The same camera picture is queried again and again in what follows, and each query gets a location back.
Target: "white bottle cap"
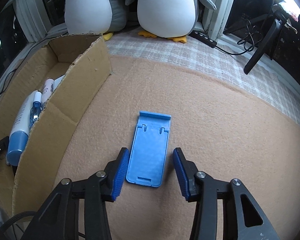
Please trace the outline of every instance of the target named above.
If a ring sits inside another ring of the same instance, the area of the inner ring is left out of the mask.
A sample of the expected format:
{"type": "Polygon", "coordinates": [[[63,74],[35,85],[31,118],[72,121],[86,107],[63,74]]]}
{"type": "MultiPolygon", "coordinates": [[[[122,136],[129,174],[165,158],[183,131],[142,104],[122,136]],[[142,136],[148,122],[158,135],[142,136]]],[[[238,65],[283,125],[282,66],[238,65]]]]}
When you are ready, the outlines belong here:
{"type": "Polygon", "coordinates": [[[34,98],[33,98],[33,101],[34,102],[41,102],[41,92],[37,91],[36,93],[34,93],[34,98]]]}

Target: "cardboard box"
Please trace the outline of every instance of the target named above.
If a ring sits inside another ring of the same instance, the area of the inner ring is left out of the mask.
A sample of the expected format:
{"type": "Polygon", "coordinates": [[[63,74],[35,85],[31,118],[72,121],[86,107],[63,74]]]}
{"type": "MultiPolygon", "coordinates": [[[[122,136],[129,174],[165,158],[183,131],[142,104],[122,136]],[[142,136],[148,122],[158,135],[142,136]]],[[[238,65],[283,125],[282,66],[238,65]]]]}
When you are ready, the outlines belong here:
{"type": "Polygon", "coordinates": [[[49,195],[74,130],[110,72],[105,42],[94,34],[55,38],[20,67],[0,98],[0,139],[32,91],[66,75],[32,127],[15,177],[0,159],[0,206],[9,216],[37,211],[49,195]]]}

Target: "black controller with buttons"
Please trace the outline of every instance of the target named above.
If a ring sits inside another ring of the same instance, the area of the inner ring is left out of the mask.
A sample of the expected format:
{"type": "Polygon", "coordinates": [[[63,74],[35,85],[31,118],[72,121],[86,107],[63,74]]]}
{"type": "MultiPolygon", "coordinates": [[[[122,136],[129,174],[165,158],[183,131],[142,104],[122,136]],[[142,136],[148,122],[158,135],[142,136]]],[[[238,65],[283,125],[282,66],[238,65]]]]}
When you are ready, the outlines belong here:
{"type": "Polygon", "coordinates": [[[205,44],[207,44],[209,47],[211,48],[215,48],[216,45],[217,45],[217,42],[216,41],[213,41],[212,39],[209,39],[209,37],[207,37],[205,34],[203,33],[200,33],[198,31],[192,31],[190,34],[189,34],[190,37],[193,37],[205,44]]]}

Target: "metal screw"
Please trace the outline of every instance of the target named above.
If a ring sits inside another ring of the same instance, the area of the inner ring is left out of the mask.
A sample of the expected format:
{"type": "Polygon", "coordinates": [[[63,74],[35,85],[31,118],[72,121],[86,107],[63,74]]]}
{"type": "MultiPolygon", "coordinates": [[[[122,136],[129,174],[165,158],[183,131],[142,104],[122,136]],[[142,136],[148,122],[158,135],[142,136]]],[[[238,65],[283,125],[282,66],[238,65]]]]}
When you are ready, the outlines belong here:
{"type": "Polygon", "coordinates": [[[241,185],[241,180],[239,180],[239,179],[233,179],[232,180],[232,183],[234,184],[234,185],[236,185],[236,186],[240,186],[241,185]]]}
{"type": "Polygon", "coordinates": [[[62,181],[61,181],[61,184],[62,185],[68,185],[70,183],[70,179],[68,179],[68,178],[64,178],[64,179],[62,179],[62,181]]]}
{"type": "Polygon", "coordinates": [[[96,175],[99,178],[103,178],[106,175],[106,173],[104,171],[97,171],[96,175]]]}
{"type": "Polygon", "coordinates": [[[198,176],[199,178],[204,178],[204,177],[206,176],[206,174],[205,174],[203,171],[198,171],[198,172],[197,172],[197,176],[198,176]]]}

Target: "blue cap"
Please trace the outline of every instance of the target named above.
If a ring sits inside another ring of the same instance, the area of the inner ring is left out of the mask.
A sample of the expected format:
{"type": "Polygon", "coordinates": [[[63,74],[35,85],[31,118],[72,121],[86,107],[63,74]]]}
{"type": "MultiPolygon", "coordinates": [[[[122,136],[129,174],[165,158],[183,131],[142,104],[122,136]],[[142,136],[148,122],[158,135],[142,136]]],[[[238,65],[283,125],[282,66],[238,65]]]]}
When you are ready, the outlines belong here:
{"type": "Polygon", "coordinates": [[[23,131],[16,131],[9,138],[7,159],[12,166],[18,166],[20,156],[26,148],[28,135],[23,131]]]}

